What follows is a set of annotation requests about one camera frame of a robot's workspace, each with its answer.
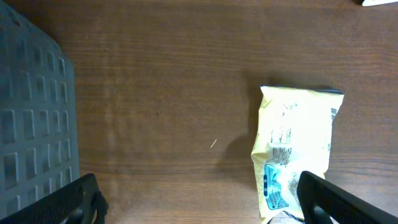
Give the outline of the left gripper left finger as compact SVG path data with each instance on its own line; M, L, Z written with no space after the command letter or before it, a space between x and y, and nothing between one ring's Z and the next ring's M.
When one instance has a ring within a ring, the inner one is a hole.
M86 174L1 223L104 223L109 203L94 174Z

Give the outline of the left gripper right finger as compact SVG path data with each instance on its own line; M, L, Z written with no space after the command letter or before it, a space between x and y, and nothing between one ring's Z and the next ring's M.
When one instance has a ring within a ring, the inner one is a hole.
M305 223L397 224L397 217L309 171L301 173L297 195Z

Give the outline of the cream snack bag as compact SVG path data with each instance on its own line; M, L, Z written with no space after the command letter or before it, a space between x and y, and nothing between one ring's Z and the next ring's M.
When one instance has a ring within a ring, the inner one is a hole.
M262 86L251 159L261 223L281 212L303 213L297 186L303 171L324 178L329 168L333 120L343 103L339 90Z

